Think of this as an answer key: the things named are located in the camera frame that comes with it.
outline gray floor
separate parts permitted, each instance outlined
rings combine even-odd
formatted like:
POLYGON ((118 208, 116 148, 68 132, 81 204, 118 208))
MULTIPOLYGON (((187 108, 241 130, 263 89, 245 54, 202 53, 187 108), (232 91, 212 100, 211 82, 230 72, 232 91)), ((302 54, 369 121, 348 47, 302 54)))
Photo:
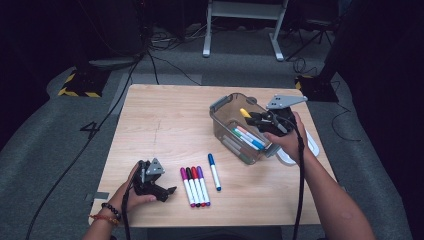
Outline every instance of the gray floor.
MULTIPOLYGON (((202 37, 175 49, 152 50, 153 56, 169 62, 154 59, 158 81, 160 84, 196 84, 187 81, 181 69, 204 86, 294 88, 294 78, 299 73, 294 71, 294 63, 276 61, 269 32, 272 29, 218 32, 212 37, 209 58, 202 57, 202 37)), ((285 39, 280 37, 279 41, 286 55, 300 46, 297 34, 285 39)), ((302 51, 298 57, 305 60, 305 71, 315 67, 319 73, 328 49, 324 39, 321 44, 313 43, 302 51)), ((91 197, 97 190, 119 114, 109 116, 99 134, 76 159, 88 139, 88 134, 79 129, 92 121, 102 122, 123 89, 121 81, 126 79, 129 69, 111 73, 102 98, 58 96, 71 70, 52 79, 46 89, 50 100, 21 126, 0 153, 2 239, 25 237, 42 200, 73 163, 45 202, 30 239, 78 239, 88 227, 91 197)), ((156 84, 152 82, 152 74, 152 62, 145 57, 135 69, 132 80, 156 84)), ((337 89, 339 104, 308 102, 307 105, 340 184, 363 209, 378 239, 412 239, 401 198, 357 119, 349 88, 338 75, 333 79, 333 86, 337 89), (338 116, 345 108, 349 112, 338 116)), ((178 239, 176 234, 199 230, 205 229, 131 229, 131 233, 133 239, 178 239)), ((281 235, 289 239, 292 226, 241 228, 241 232, 251 232, 252 239, 276 239, 281 235)), ((114 234, 125 239, 123 228, 116 229, 114 234)), ((320 237, 324 237, 324 233, 319 225, 299 229, 298 239, 320 237)))

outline bracelet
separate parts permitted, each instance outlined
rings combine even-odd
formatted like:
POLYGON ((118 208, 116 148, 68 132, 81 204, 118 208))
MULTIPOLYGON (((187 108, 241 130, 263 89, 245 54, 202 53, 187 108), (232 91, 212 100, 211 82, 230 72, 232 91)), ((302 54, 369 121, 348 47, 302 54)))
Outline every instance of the bracelet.
POLYGON ((98 214, 88 215, 88 216, 91 217, 94 220, 99 220, 99 219, 106 220, 106 221, 112 223, 115 227, 117 227, 119 225, 119 221, 117 219, 114 219, 114 218, 111 218, 111 217, 108 217, 108 216, 98 215, 98 214))
POLYGON ((109 208, 110 211, 112 211, 113 214, 116 215, 116 219, 118 219, 118 221, 121 220, 121 214, 119 214, 118 210, 116 210, 112 205, 110 205, 109 203, 102 203, 102 208, 105 207, 109 208))

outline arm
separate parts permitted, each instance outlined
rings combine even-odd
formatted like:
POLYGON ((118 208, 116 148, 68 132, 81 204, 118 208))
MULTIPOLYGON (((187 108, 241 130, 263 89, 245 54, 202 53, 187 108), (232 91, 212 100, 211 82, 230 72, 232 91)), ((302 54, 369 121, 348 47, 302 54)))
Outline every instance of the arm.
MULTIPOLYGON (((118 212, 122 215, 121 205, 122 205, 122 198, 125 194, 125 191, 127 190, 127 186, 131 181, 132 175, 137 170, 138 165, 134 166, 132 169, 127 181, 123 183, 116 193, 112 196, 112 198, 108 201, 110 205, 112 205, 118 212)), ((129 197, 128 197, 128 206, 127 206, 127 212, 131 211, 134 207, 141 205, 143 203, 156 201, 156 197, 153 195, 143 195, 138 196, 134 192, 134 188, 130 189, 129 197)), ((110 217, 112 219, 116 219, 116 215, 108 208, 102 208, 98 215, 110 217)), ((91 226, 88 228, 87 232, 85 233, 83 239, 96 239, 96 240, 109 240, 110 236, 112 234, 112 230, 114 228, 113 223, 111 223, 108 220, 94 220, 91 226)))
MULTIPOLYGON (((306 131, 299 115, 294 112, 305 146, 306 131)), ((296 162, 299 161, 298 140, 292 131, 284 137, 270 133, 264 136, 279 144, 296 162)), ((314 198, 321 225, 329 239, 375 239, 371 226, 353 199, 328 174, 308 147, 303 152, 305 180, 314 198)))

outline plastic container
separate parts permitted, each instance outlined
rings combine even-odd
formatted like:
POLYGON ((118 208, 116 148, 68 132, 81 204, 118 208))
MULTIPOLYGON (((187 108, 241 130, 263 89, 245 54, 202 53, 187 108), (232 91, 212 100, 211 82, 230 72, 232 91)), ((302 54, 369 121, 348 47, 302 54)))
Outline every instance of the plastic container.
POLYGON ((213 119, 215 137, 246 164, 254 164, 263 156, 270 157, 276 154, 281 147, 269 142, 255 126, 247 125, 240 113, 241 108, 244 108, 247 112, 266 112, 253 97, 246 97, 242 93, 224 96, 209 108, 209 114, 213 119), (263 148, 256 147, 257 145, 252 144, 249 138, 246 141, 245 137, 240 137, 240 133, 234 130, 237 126, 256 137, 259 141, 255 140, 255 142, 261 142, 263 148))

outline hand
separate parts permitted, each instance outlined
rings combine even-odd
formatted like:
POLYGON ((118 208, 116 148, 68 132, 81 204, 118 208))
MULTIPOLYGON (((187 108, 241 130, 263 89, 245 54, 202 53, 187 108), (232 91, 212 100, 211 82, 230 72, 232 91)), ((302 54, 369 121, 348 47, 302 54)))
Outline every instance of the hand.
MULTIPOLYGON (((304 154, 307 153, 307 151, 311 152, 308 147, 308 139, 306 136, 305 126, 303 125, 303 122, 297 112, 293 112, 293 115, 296 119, 297 128, 299 129, 300 135, 302 136, 303 143, 305 146, 304 154)), ((299 141, 296 131, 293 130, 283 137, 278 137, 269 132, 266 132, 263 135, 270 142, 280 145, 284 152, 287 153, 291 159, 299 163, 299 141)))
MULTIPOLYGON (((113 197, 109 200, 109 204, 111 204, 112 206, 114 206, 119 212, 122 212, 122 208, 121 208, 121 204, 122 204, 122 198, 125 194, 125 191, 127 190, 128 184, 130 184, 130 181, 132 179, 132 176, 135 174, 136 170, 138 168, 138 163, 133 167, 133 169, 131 170, 130 175, 128 176, 128 179, 125 183, 123 183, 118 190, 116 191, 116 193, 113 195, 113 197)), ((127 212, 131 211, 134 207, 144 204, 144 203, 148 203, 148 202, 153 202, 156 201, 156 197, 154 195, 141 195, 138 196, 135 191, 134 188, 131 188, 129 191, 129 196, 128 196, 128 203, 127 203, 127 212)))

